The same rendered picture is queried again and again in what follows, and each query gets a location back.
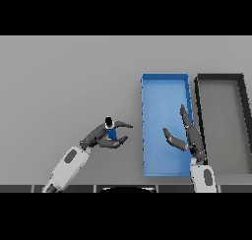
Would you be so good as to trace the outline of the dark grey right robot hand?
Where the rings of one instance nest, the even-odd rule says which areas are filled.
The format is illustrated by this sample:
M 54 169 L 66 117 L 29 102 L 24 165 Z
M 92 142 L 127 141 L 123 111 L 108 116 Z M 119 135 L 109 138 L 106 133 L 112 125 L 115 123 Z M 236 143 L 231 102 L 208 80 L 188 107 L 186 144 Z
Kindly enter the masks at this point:
M 172 136 L 166 128 L 163 128 L 162 130 L 166 141 L 172 147 L 176 147 L 182 151 L 189 150 L 191 155 L 196 158 L 196 162 L 198 164 L 207 165 L 207 154 L 204 148 L 204 143 L 200 131 L 192 123 L 184 105 L 181 105 L 179 113 L 181 115 L 183 126 L 185 128 L 187 141 L 182 141 L 177 137 Z

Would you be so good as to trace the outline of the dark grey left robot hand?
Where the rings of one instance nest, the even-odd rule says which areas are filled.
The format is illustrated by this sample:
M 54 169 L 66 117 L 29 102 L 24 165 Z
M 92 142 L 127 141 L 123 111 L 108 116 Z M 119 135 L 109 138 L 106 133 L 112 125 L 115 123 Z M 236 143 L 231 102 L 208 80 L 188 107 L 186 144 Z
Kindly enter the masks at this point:
M 119 139 L 107 139 L 108 133 L 105 128 L 105 124 L 102 123 L 94 128 L 84 139 L 80 141 L 80 147 L 83 150 L 87 148 L 94 148 L 100 146 L 101 148 L 117 149 L 123 145 L 128 139 L 127 136 L 123 136 Z

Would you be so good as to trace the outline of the blue pipe with dark end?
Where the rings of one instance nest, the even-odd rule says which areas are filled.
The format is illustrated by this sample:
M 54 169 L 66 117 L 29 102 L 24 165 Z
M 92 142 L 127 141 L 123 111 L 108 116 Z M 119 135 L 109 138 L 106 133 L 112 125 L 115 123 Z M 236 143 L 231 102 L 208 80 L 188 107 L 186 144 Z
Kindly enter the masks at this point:
M 116 136 L 116 126 L 114 121 L 112 120 L 112 118 L 110 116 L 107 116 L 105 118 L 105 130 L 106 130 L 106 134 L 108 136 L 108 138 L 110 140 L 116 140 L 117 136 Z

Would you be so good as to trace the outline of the dark grey bin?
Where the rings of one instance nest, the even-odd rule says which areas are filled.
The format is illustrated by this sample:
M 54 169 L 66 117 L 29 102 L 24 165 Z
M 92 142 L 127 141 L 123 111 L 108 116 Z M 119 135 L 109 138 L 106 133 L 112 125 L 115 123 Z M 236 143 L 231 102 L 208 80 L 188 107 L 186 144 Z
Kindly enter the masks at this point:
M 216 174 L 252 174 L 252 115 L 243 74 L 198 74 L 199 126 Z

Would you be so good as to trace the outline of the blue bin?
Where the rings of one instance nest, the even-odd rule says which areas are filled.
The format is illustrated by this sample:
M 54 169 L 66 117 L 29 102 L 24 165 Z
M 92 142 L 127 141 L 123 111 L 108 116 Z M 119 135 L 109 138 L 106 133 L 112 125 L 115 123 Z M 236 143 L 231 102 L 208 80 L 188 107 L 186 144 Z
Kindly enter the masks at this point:
M 163 128 L 172 136 L 187 141 L 179 111 L 184 105 L 194 122 L 189 75 L 143 73 L 141 84 L 144 175 L 188 177 L 191 153 L 169 145 Z

